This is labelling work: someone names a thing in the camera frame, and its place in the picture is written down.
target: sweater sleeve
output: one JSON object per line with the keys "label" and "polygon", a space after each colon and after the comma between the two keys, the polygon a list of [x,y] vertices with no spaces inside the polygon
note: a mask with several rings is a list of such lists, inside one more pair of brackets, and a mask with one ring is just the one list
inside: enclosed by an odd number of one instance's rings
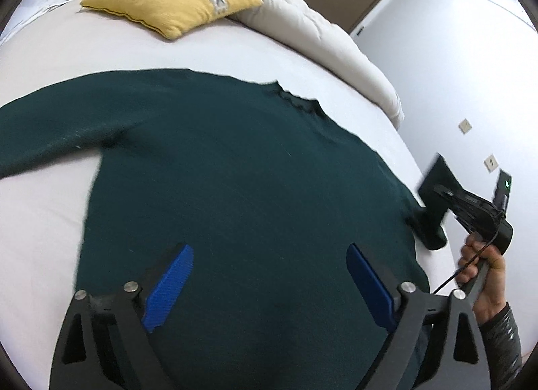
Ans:
{"label": "sweater sleeve", "polygon": [[491,389],[506,390],[521,370],[521,345],[517,325],[510,305],[480,328],[488,367]]}
{"label": "sweater sleeve", "polygon": [[161,111],[162,103],[136,94],[123,77],[124,72],[87,75],[2,106],[0,178],[77,149],[114,143]]}

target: jacket sleeve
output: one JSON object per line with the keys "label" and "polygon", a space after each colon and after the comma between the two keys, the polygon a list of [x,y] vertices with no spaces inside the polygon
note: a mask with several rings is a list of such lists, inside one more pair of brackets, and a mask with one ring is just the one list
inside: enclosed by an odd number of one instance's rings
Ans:
{"label": "jacket sleeve", "polygon": [[507,303],[480,331],[488,358],[491,389],[507,390],[521,369],[519,333],[510,305]]}

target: white bed sheet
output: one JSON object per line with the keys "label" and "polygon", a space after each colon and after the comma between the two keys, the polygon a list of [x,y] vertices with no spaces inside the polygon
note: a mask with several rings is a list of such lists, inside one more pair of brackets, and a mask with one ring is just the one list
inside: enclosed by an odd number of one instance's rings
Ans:
{"label": "white bed sheet", "polygon": [[22,0],[0,34],[0,45],[11,39],[25,25],[68,1],[70,0]]}
{"label": "white bed sheet", "polygon": [[[125,19],[66,3],[0,47],[0,105],[80,75],[147,68],[190,68],[257,83],[278,80],[295,95],[318,99],[411,190],[422,178],[379,107],[319,65],[230,20],[169,42]],[[97,151],[81,152],[0,180],[0,340],[34,390],[48,388],[100,158]],[[453,273],[448,247],[430,252],[417,243],[416,249],[433,287]]]}

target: black cable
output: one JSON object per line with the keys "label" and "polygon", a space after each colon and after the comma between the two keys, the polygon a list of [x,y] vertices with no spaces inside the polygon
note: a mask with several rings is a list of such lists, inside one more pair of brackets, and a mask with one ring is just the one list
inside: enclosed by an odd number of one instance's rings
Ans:
{"label": "black cable", "polygon": [[455,278],[457,275],[459,275],[463,270],[465,270],[468,266],[470,266],[476,258],[480,257],[480,255],[482,255],[482,252],[483,252],[484,250],[486,250],[486,248],[488,248],[488,247],[493,243],[493,241],[495,241],[495,238],[497,238],[497,235],[499,235],[499,231],[500,231],[500,229],[501,229],[501,227],[500,227],[500,224],[499,224],[499,226],[497,227],[497,231],[496,231],[495,235],[493,236],[493,238],[490,239],[490,241],[489,241],[486,245],[484,245],[484,246],[482,247],[482,249],[478,250],[478,252],[476,253],[476,255],[473,256],[469,261],[467,261],[467,264],[465,264],[465,265],[464,265],[463,267],[461,267],[461,268],[458,268],[458,269],[454,272],[454,274],[453,274],[452,276],[450,276],[446,281],[444,281],[444,282],[437,288],[437,290],[434,291],[434,294],[437,294],[441,288],[443,288],[445,285],[447,285],[452,279],[454,279],[454,278]]}

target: beige blanket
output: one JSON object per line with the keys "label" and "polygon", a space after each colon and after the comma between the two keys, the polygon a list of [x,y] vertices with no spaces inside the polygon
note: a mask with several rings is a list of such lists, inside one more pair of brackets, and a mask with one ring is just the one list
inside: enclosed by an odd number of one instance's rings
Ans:
{"label": "beige blanket", "polygon": [[303,0],[263,1],[263,6],[235,14],[232,19],[324,66],[380,106],[399,127],[404,113],[394,87],[347,33],[309,9]]}

